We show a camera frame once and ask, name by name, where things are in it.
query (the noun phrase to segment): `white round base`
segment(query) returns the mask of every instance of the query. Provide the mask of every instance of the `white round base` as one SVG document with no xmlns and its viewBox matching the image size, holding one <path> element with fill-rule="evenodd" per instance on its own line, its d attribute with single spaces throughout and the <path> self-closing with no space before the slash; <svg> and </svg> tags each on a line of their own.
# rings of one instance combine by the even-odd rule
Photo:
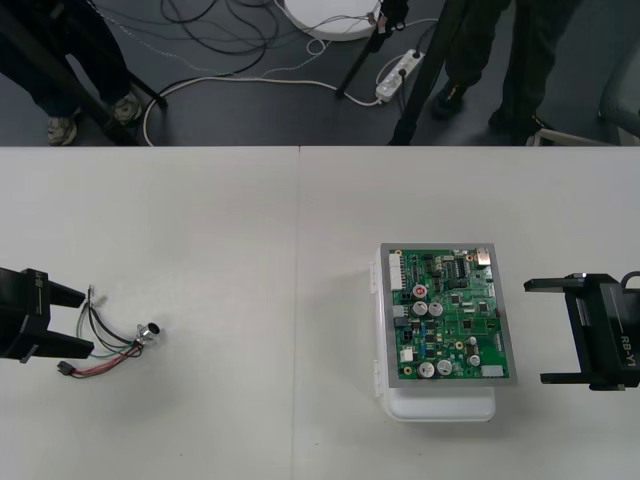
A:
<svg viewBox="0 0 640 480">
<path fill-rule="evenodd" d="M 289 20 L 312 37 L 332 42 L 346 42 L 368 37 L 372 26 L 367 20 L 341 18 L 323 25 L 325 20 L 340 15 L 349 17 L 366 16 L 377 11 L 377 0 L 279 0 L 284 3 Z"/>
</svg>

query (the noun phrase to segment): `person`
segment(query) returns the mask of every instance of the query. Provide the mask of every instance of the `person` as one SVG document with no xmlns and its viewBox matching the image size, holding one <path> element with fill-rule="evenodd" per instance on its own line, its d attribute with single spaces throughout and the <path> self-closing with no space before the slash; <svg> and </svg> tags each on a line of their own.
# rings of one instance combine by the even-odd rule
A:
<svg viewBox="0 0 640 480">
<path fill-rule="evenodd" d="M 86 0 L 66 0 L 65 7 L 68 15 L 73 15 L 86 31 L 94 35 L 105 52 L 115 60 L 116 65 L 119 65 L 116 68 L 112 63 L 101 60 L 87 42 L 73 30 L 58 27 L 47 32 L 41 24 L 37 23 L 34 20 L 34 14 L 38 15 L 42 13 L 38 10 L 48 8 L 42 5 L 45 2 L 41 1 L 35 5 L 32 2 L 27 5 L 27 3 L 12 0 L 3 3 L 6 3 L 18 20 L 46 45 L 71 73 L 73 70 L 65 56 L 70 54 L 78 60 L 96 86 L 101 100 L 111 106 L 116 120 L 123 125 L 129 125 L 140 117 L 142 104 L 131 91 L 120 47 L 102 17 Z M 47 113 L 49 145 L 63 146 L 73 142 L 78 133 L 75 121 L 75 117 L 80 113 L 78 103 L 61 91 L 49 78 L 42 75 L 42 72 L 2 34 L 0 34 L 0 73 L 29 92 L 33 101 Z"/>
<path fill-rule="evenodd" d="M 432 116 L 448 120 L 460 113 L 465 92 L 478 83 L 489 62 L 496 24 L 512 0 L 472 0 L 469 11 L 456 34 L 445 69 L 448 82 L 431 104 Z M 517 0 L 516 8 L 522 0 Z M 547 77 L 556 60 L 556 47 L 573 13 L 582 0 L 528 0 L 531 5 L 531 24 L 525 43 L 525 66 L 519 104 L 515 105 L 514 78 L 517 52 L 511 45 L 509 68 L 503 83 L 502 104 L 491 118 L 489 126 L 500 132 L 510 131 L 516 111 L 519 117 L 518 137 L 526 139 L 541 128 L 550 128 L 540 120 L 537 109 L 545 95 Z M 518 22 L 514 39 L 523 36 Z"/>
</svg>

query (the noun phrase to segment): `connector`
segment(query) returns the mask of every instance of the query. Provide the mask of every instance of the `connector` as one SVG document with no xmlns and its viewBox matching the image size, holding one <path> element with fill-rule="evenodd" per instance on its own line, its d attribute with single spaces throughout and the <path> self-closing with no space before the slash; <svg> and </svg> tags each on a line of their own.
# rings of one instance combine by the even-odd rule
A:
<svg viewBox="0 0 640 480">
<path fill-rule="evenodd" d="M 156 343 L 156 337 L 160 334 L 160 327 L 155 323 L 138 325 L 136 343 L 140 345 L 152 345 Z"/>
<path fill-rule="evenodd" d="M 76 367 L 67 362 L 60 362 L 58 364 L 58 371 L 65 377 L 68 377 L 76 371 Z"/>
</svg>

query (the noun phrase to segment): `black pants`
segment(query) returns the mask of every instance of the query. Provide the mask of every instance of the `black pants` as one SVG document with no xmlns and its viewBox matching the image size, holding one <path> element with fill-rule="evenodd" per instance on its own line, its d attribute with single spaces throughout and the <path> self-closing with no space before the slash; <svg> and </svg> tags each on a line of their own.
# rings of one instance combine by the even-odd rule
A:
<svg viewBox="0 0 640 480">
<path fill-rule="evenodd" d="M 31 27 L 32 33 L 59 57 L 70 72 L 73 71 L 65 55 L 73 55 L 98 89 L 100 98 L 106 103 L 114 104 L 130 90 L 124 58 L 118 43 L 104 20 L 85 0 L 69 0 L 67 5 L 69 14 L 73 15 L 93 35 L 96 41 L 102 45 L 102 49 L 109 52 L 110 57 L 119 64 L 118 68 L 114 68 L 112 63 L 101 59 L 85 40 L 78 38 L 68 29 L 54 30 L 54 38 L 51 38 L 44 34 L 42 29 L 34 28 L 35 26 L 29 21 L 25 21 L 25 25 Z M 34 67 L 28 58 L 2 34 L 0 34 L 0 73 L 28 91 L 33 97 L 33 101 L 50 117 L 69 117 L 78 108 L 74 98 L 68 97 L 53 82 L 43 76 L 40 70 Z"/>
<path fill-rule="evenodd" d="M 480 81 L 482 70 L 489 62 L 491 46 L 500 15 L 512 0 L 473 0 L 469 13 L 453 42 L 447 58 L 449 80 L 470 87 Z M 556 46 L 564 34 L 573 13 L 582 0 L 534 0 L 532 22 L 526 43 L 526 64 L 520 113 L 532 115 L 542 103 L 547 77 L 556 61 Z M 522 32 L 514 27 L 514 38 Z M 504 79 L 502 107 L 507 115 L 514 112 L 514 65 L 516 50 L 511 47 L 509 69 Z"/>
</svg>

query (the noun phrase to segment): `chip component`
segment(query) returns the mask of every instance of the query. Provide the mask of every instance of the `chip component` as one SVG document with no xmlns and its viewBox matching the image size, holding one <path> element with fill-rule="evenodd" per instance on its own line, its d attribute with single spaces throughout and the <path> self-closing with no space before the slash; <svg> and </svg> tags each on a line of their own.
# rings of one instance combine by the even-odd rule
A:
<svg viewBox="0 0 640 480">
<path fill-rule="evenodd" d="M 504 377 L 502 365 L 483 365 L 480 371 L 483 377 Z"/>
</svg>

